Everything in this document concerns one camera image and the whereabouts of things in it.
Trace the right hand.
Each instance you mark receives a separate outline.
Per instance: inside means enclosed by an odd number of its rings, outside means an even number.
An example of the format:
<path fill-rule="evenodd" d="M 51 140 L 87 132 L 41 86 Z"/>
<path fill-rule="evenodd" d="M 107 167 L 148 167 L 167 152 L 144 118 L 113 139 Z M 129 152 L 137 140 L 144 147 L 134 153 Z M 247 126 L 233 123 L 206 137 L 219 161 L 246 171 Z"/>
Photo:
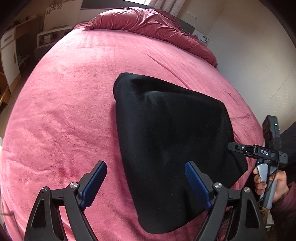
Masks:
<path fill-rule="evenodd" d="M 262 195 L 264 190 L 267 187 L 267 184 L 265 182 L 261 181 L 261 177 L 258 173 L 258 169 L 254 168 L 253 174 L 254 177 L 254 183 L 255 183 L 255 192 L 258 195 Z M 282 199 L 285 195 L 289 192 L 289 187 L 287 185 L 287 175 L 284 171 L 278 170 L 276 173 L 273 173 L 269 179 L 272 181 L 277 181 L 276 189 L 274 192 L 273 197 L 273 203 L 277 202 L 278 200 Z"/>

